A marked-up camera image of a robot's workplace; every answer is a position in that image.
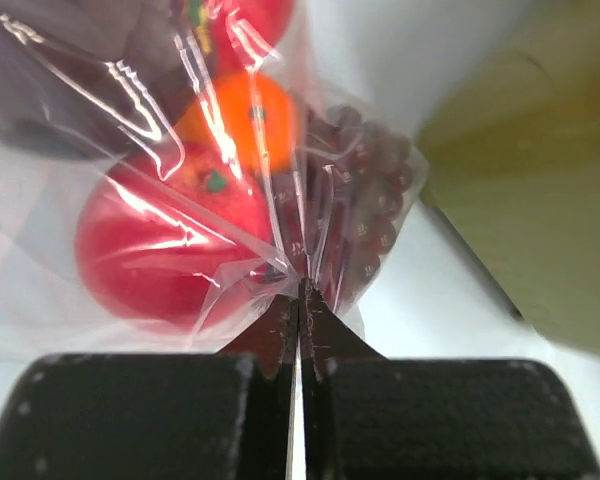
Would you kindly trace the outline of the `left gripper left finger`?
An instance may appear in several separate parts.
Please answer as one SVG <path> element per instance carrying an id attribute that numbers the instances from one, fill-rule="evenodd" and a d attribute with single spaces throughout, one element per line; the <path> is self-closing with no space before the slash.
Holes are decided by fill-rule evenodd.
<path id="1" fill-rule="evenodd" d="M 298 326 L 277 296 L 220 351 L 46 355 L 0 415 L 0 479 L 284 479 Z"/>

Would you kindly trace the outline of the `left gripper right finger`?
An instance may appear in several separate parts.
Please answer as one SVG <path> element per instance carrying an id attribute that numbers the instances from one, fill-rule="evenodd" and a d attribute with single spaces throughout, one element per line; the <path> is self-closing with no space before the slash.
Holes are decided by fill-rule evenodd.
<path id="1" fill-rule="evenodd" d="M 572 397 L 523 358 L 389 359 L 299 287 L 310 479 L 600 479 Z"/>

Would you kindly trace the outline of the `clear zip bag orange seal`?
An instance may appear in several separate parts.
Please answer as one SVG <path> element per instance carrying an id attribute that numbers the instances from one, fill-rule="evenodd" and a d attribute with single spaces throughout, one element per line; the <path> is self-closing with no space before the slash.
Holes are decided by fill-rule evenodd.
<path id="1" fill-rule="evenodd" d="M 344 314 L 428 173 L 314 70 L 303 1 L 0 1 L 0 356 Z"/>

